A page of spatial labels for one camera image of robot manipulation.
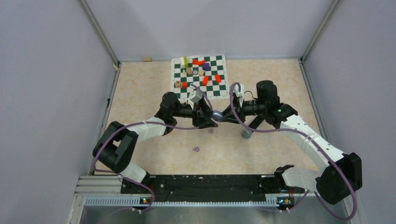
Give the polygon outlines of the grey-blue earbud case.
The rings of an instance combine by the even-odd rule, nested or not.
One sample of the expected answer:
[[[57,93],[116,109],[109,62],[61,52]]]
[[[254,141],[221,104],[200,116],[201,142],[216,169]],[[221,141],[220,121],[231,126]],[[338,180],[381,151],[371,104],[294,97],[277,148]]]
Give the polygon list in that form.
[[[224,116],[223,113],[218,110],[214,110],[212,112],[212,119],[215,121],[220,122],[222,120],[223,116]]]

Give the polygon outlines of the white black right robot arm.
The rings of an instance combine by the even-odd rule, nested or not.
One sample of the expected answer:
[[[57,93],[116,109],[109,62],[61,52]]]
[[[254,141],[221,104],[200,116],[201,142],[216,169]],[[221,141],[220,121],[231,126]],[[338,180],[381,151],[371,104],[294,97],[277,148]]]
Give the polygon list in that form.
[[[222,122],[244,124],[246,116],[267,122],[273,131],[292,139],[318,167],[317,171],[287,165],[276,172],[274,187],[287,192],[291,187],[319,194],[327,203],[337,204],[362,188],[362,162],[356,153],[347,154],[331,145],[303,121],[297,111],[282,103],[276,85],[269,80],[256,84],[257,97],[244,100],[244,86],[230,86],[230,105],[224,110]]]

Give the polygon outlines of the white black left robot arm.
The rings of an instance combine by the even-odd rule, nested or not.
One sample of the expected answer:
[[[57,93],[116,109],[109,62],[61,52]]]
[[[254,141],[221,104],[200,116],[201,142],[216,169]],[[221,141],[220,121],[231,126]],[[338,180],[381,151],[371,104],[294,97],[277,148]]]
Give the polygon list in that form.
[[[113,121],[107,127],[92,155],[116,174],[132,180],[132,187],[139,193],[149,189],[146,170],[132,161],[137,143],[157,136],[165,136],[177,128],[177,117],[190,118],[192,129],[214,128],[213,110],[200,95],[193,96],[191,103],[181,103],[176,93],[163,95],[159,111],[150,119],[135,124],[123,125]]]

